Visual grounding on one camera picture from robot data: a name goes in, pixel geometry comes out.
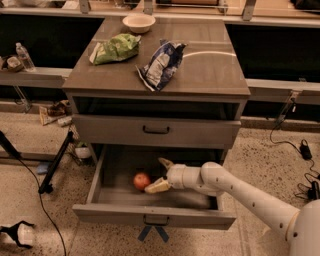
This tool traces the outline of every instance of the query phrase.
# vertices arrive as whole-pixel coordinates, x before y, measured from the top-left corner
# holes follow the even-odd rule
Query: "drawer cabinet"
[[[201,165],[217,160],[214,150],[163,149],[105,145],[85,205],[74,205],[79,218],[89,222],[227,229],[235,220],[222,211],[219,197],[191,190],[170,190],[158,194],[138,191],[132,184],[137,171],[153,180],[165,175],[157,161],[163,156],[180,163]]]
[[[223,22],[157,18],[137,56],[91,65],[96,42],[120,32],[129,32],[121,17],[107,17],[63,85],[96,161],[88,199],[75,213],[82,221],[227,229],[235,216],[220,196],[174,189],[148,195],[133,186],[139,171],[153,181],[166,175],[158,157],[200,167],[221,164],[232,148],[250,93]],[[188,46],[169,84],[151,92],[136,66],[150,61],[163,38]]]
[[[91,143],[230,149],[240,121],[74,115]]]

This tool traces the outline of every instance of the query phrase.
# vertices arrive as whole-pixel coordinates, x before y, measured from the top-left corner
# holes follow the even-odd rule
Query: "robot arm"
[[[167,168],[167,179],[160,178],[145,188],[146,193],[157,193],[170,188],[192,188],[195,191],[215,196],[227,192],[278,232],[290,244],[291,256],[319,255],[320,200],[312,201],[301,211],[278,198],[236,178],[221,165],[208,162],[200,167],[173,164],[159,158]]]

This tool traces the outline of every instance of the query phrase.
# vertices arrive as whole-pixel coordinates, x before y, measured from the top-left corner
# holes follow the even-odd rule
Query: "speckled floor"
[[[294,193],[299,192],[298,183],[308,185],[304,173],[309,171],[310,162],[304,161],[292,146],[270,141],[272,123],[245,119],[243,124],[224,167],[281,200],[302,207],[304,200]],[[296,146],[306,139],[314,169],[320,171],[319,125],[299,122],[285,123],[284,127],[273,133],[273,139],[288,140]],[[58,151],[68,132],[57,123],[41,126],[36,114],[1,112],[0,130],[19,151],[50,154]],[[34,173],[37,164],[27,163]],[[227,194],[223,195],[224,209],[237,216],[229,230],[166,228],[167,243],[155,229],[141,242],[137,237],[142,227],[80,222],[72,205],[85,202],[93,174],[94,167],[78,166],[64,155],[52,180],[54,191],[42,196],[45,209],[60,229],[68,255],[288,255],[284,238]],[[60,237],[41,209],[34,177],[19,162],[8,164],[1,159],[0,175],[0,225],[9,226],[20,220],[35,224],[34,229],[23,227],[21,235],[21,240],[33,245],[32,249],[18,248],[1,234],[0,255],[63,255]]]

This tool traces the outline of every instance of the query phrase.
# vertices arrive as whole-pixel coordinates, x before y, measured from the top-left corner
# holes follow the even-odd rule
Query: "apple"
[[[133,178],[133,185],[136,189],[144,191],[145,187],[151,184],[150,177],[145,172],[138,172]]]

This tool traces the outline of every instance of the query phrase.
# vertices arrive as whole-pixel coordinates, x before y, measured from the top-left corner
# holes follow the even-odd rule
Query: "snack bag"
[[[185,44],[167,40],[161,40],[160,44],[150,63],[143,68],[137,67],[140,78],[151,91],[160,91],[169,83],[181,64],[186,47]]]
[[[94,65],[123,61],[139,53],[141,36],[119,34],[106,42],[98,42],[89,60]]]

